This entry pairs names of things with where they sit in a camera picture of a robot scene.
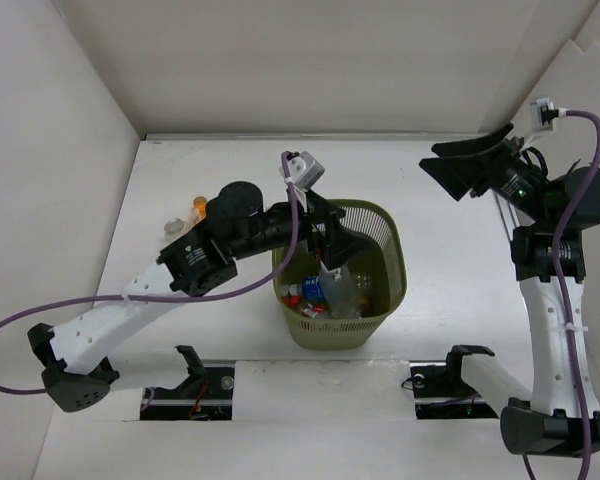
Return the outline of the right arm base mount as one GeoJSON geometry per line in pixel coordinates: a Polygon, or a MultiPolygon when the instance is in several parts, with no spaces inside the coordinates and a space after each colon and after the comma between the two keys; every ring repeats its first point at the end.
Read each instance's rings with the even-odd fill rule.
{"type": "Polygon", "coordinates": [[[454,345],[443,360],[410,360],[401,387],[414,398],[418,420],[495,419],[496,412],[461,378],[465,357],[495,353],[484,346],[454,345]]]}

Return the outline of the red label clear bottle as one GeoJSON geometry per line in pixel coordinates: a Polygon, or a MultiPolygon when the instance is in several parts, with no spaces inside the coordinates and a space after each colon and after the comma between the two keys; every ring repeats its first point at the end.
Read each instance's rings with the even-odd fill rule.
{"type": "Polygon", "coordinates": [[[310,303],[298,295],[288,295],[282,298],[283,304],[295,313],[310,319],[329,319],[330,313],[323,304],[310,303]]]}

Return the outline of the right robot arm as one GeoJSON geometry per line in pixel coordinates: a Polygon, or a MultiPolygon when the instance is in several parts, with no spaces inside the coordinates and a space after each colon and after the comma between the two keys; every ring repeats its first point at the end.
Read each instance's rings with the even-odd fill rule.
{"type": "Polygon", "coordinates": [[[599,165],[573,165],[550,178],[526,158],[509,127],[437,143],[420,165],[455,200],[490,192],[530,219],[512,230],[510,251],[529,321],[532,387],[477,345],[451,349],[442,369],[445,387],[480,395],[512,454],[585,459],[599,452],[600,405],[588,381],[581,316],[582,234],[600,225],[599,165]]]}

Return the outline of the clear jar silver lid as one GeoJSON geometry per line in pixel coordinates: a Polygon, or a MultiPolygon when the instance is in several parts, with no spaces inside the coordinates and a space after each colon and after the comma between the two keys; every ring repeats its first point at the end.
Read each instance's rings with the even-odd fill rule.
{"type": "Polygon", "coordinates": [[[180,218],[173,218],[166,222],[164,225],[164,238],[167,242],[171,243],[182,235],[186,234],[190,230],[190,224],[180,218]]]}

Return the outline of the blue label clear bottle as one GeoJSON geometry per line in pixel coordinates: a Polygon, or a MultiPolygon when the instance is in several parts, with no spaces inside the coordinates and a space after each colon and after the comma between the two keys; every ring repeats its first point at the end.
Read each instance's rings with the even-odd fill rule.
{"type": "Polygon", "coordinates": [[[308,302],[324,303],[327,301],[325,290],[317,275],[306,276],[299,283],[286,287],[288,296],[298,296],[308,302]]]}

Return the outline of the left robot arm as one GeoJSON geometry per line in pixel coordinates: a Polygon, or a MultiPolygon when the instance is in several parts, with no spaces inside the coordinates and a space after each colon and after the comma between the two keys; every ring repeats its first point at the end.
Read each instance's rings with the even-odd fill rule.
{"type": "Polygon", "coordinates": [[[110,392],[139,387],[197,394],[206,371],[190,345],[178,345],[169,374],[143,366],[125,373],[113,351],[141,329],[186,303],[230,299],[259,282],[224,294],[216,288],[238,274],[237,261],[286,249],[293,255],[305,244],[327,271],[343,270],[357,255],[375,247],[369,235],[347,226],[344,208],[308,192],[306,201],[291,195],[286,202],[264,206],[261,190],[246,181],[232,182],[208,202],[205,218],[164,247],[156,261],[120,295],[100,299],[95,307],[66,323],[38,324],[28,340],[44,369],[45,393],[66,413],[87,409],[110,392]]]}

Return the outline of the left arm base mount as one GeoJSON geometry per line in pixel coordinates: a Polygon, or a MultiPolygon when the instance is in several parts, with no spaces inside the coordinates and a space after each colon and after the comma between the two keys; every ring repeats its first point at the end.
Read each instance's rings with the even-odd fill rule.
{"type": "Polygon", "coordinates": [[[235,385],[234,361],[203,362],[192,346],[176,351],[187,374],[174,388],[144,389],[139,419],[142,421],[231,421],[235,385]]]}

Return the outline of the clear ribbed plastic bottle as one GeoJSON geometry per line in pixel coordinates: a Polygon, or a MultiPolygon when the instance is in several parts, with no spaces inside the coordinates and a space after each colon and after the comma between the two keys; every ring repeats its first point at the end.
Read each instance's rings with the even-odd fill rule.
{"type": "Polygon", "coordinates": [[[336,319],[354,319],[359,316],[360,291],[354,275],[347,266],[334,270],[322,268],[318,274],[325,290],[331,314],[336,319]]]}

